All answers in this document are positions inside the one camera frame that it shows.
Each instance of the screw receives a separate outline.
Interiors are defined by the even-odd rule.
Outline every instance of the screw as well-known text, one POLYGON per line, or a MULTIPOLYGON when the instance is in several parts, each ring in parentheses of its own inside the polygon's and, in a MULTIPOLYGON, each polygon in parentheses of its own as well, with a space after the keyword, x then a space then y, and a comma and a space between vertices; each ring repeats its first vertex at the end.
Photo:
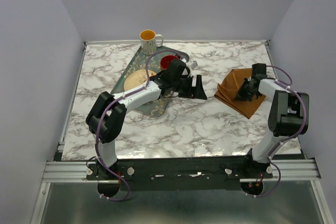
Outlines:
POLYGON ((127 174, 130 175, 130 176, 132 176, 134 174, 134 168, 133 167, 129 167, 127 169, 127 174))
POLYGON ((92 175, 93 171, 89 168, 86 169, 86 175, 92 175))
POLYGON ((268 174, 272 174, 272 172, 273 172, 272 167, 268 166, 267 169, 266 169, 266 172, 267 172, 268 174))
POLYGON ((226 173, 227 175, 230 175, 230 174, 232 173, 232 170, 229 169, 229 168, 225 168, 225 173, 226 173))

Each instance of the teal tray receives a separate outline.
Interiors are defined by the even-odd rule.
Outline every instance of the teal tray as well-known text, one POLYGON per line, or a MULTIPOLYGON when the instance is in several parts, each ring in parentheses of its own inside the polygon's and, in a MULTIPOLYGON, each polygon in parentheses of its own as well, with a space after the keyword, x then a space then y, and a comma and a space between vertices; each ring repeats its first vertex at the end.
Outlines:
MULTIPOLYGON (((158 51, 164 51, 164 50, 173 50, 177 52, 182 58, 189 61, 189 55, 184 52, 181 52, 181 51, 169 48, 169 47, 165 47, 165 46, 158 47, 158 51)), ((154 56, 151 59, 150 63, 148 64, 148 69, 154 71, 155 73, 159 73, 161 71, 160 61, 164 56, 167 56, 167 55, 176 55, 176 54, 171 53, 171 52, 162 52, 154 56)), ((122 73, 119 80, 117 81, 117 84, 112 89, 111 94, 124 92, 124 83, 125 83, 126 78, 130 76, 132 73, 134 73, 135 71, 144 69, 148 57, 149 57, 148 55, 145 55, 141 51, 141 47, 140 47, 135 53, 130 63, 127 65, 125 71, 122 73)), ((148 102, 138 107, 137 110, 149 116, 159 117, 159 116, 162 116, 165 110, 167 109, 170 100, 171 98, 161 98, 156 101, 148 102)))

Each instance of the white mug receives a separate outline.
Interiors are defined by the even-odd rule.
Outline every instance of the white mug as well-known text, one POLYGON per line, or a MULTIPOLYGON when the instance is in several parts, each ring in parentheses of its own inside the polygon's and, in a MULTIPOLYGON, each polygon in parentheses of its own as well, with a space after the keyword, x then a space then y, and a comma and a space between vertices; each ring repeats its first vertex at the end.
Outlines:
POLYGON ((155 34, 152 30, 144 30, 140 33, 141 49, 145 55, 152 55, 156 52, 157 47, 163 44, 163 37, 161 34, 155 34), (161 38, 161 42, 157 43, 156 38, 161 38))

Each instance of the mug handle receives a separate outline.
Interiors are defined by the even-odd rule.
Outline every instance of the mug handle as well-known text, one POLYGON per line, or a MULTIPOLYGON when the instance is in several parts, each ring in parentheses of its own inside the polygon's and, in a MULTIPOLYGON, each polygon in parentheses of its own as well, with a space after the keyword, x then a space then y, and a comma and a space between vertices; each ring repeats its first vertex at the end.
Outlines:
POLYGON ((160 43, 156 43, 157 47, 161 47, 163 45, 163 37, 161 34, 157 34, 155 39, 161 38, 161 42, 160 43))

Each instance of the metal frame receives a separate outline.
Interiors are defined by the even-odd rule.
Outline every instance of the metal frame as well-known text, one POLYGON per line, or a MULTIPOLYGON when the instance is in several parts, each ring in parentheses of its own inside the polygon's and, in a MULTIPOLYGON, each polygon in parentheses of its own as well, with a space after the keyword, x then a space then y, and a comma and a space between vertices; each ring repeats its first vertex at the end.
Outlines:
MULTIPOLYGON (((165 39, 165 43, 207 43, 207 42, 264 42, 266 43, 267 40, 175 40, 175 39, 165 39)), ((139 39, 132 39, 132 40, 104 40, 104 41, 88 41, 87 45, 117 45, 117 44, 139 44, 139 39)))
POLYGON ((31 224, 39 224, 42 221, 43 212, 46 207, 48 194, 50 189, 50 183, 41 183, 40 191, 38 192, 33 216, 31 217, 31 224))
MULTIPOLYGON (((313 159, 273 160, 281 170, 281 180, 318 180, 320 173, 313 159)), ((47 162, 43 183, 118 183, 118 180, 86 180, 86 162, 47 162)), ((264 181, 277 181, 278 172, 273 167, 273 178, 264 181)), ((240 182, 254 182, 256 179, 241 179, 240 182)))
POLYGON ((320 181, 319 180, 311 181, 311 187, 313 188, 314 195, 317 204, 319 206, 323 222, 325 224, 334 224, 320 181))
MULTIPOLYGON (((256 40, 165 40, 166 42, 240 42, 240 41, 256 41, 256 40)), ((267 40, 261 40, 264 42, 266 51, 270 62, 273 64, 272 57, 269 51, 269 43, 267 40)), ((87 45, 96 44, 137 44, 138 40, 115 40, 115 41, 91 41, 84 42, 83 56, 81 59, 80 67, 78 69, 76 84, 74 86, 71 104, 69 105, 67 117, 63 126, 62 134, 60 137, 57 152, 61 153, 64 149, 64 140, 67 132, 69 119, 71 116, 72 107, 75 101, 76 89, 81 73, 82 64, 85 58, 87 45)), ((320 174, 313 159, 303 159, 303 160, 274 160, 274 163, 281 169, 281 180, 284 181, 299 181, 299 180, 310 180, 312 188, 317 199, 317 203, 325 224, 334 224, 329 208, 324 197, 321 184, 319 182, 320 174)), ((44 209, 48 199, 48 193, 50 190, 51 183, 118 183, 118 180, 100 180, 100 181, 89 181, 86 180, 86 162, 47 162, 45 167, 45 172, 42 178, 40 191, 38 193, 36 205, 34 208, 33 216, 31 219, 31 224, 41 223, 43 218, 44 209)), ((264 179, 264 181, 273 181, 278 179, 278 172, 276 169, 273 171, 274 177, 272 179, 264 179)), ((254 182, 253 179, 241 179, 241 182, 254 182)))
POLYGON ((61 134, 59 142, 64 142, 65 135, 66 135, 66 132, 68 130, 69 120, 70 120, 70 116, 71 116, 71 112, 72 112, 72 107, 74 106, 74 102, 75 102, 76 90, 77 90, 77 86, 78 86, 78 82, 79 82, 79 78, 80 78, 80 73, 82 71, 82 66, 83 66, 83 62, 84 62, 84 58, 85 58, 86 46, 87 46, 87 42, 84 42, 83 55, 82 55, 80 65, 79 65, 79 68, 78 68, 78 72, 77 72, 77 76, 76 76, 76 84, 75 84, 74 89, 72 91, 71 103, 70 103, 69 108, 68 108, 67 117, 66 117, 64 125, 63 125, 63 130, 62 130, 62 134, 61 134))

